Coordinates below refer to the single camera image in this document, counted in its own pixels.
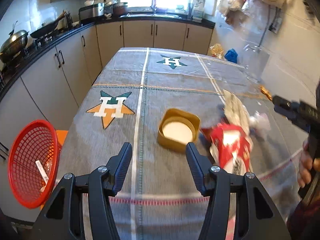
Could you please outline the person's right hand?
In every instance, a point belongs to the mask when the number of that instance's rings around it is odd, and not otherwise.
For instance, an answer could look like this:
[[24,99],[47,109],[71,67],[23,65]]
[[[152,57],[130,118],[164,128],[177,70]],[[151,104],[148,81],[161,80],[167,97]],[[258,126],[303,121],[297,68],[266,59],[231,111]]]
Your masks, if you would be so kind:
[[311,182],[311,169],[313,168],[315,171],[320,171],[320,161],[319,158],[312,159],[309,152],[309,140],[306,139],[303,142],[303,148],[300,151],[300,159],[299,159],[299,169],[297,173],[297,182],[300,187],[304,187]]

